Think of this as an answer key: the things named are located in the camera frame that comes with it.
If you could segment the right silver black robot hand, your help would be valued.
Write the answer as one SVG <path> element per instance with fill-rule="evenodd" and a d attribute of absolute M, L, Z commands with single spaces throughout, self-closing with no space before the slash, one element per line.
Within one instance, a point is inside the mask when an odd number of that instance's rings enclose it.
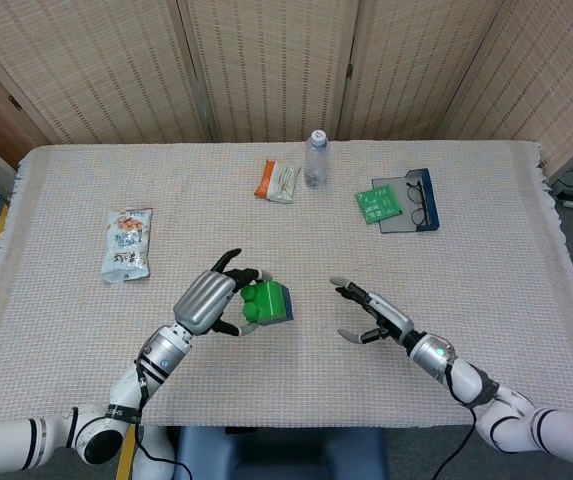
<path fill-rule="evenodd" d="M 330 282 L 337 293 L 357 303 L 376 323 L 374 329 L 362 334 L 339 329 L 338 334 L 343 339 L 362 345 L 390 337 L 406 350 L 407 355 L 411 354 L 422 334 L 415 330 L 414 323 L 408 316 L 381 295 L 368 292 L 347 278 L 331 276 Z"/>

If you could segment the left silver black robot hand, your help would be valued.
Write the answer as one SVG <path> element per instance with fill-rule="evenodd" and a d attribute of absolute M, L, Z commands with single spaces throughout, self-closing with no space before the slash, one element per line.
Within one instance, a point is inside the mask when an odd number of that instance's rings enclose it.
<path fill-rule="evenodd" d="M 225 252 L 209 270 L 202 272 L 173 307 L 175 323 L 193 336 L 214 331 L 231 336 L 246 336 L 257 325 L 238 327 L 221 319 L 227 305 L 242 288 L 251 283 L 271 281 L 270 272 L 245 268 L 225 270 L 238 255 L 240 248 Z"/>

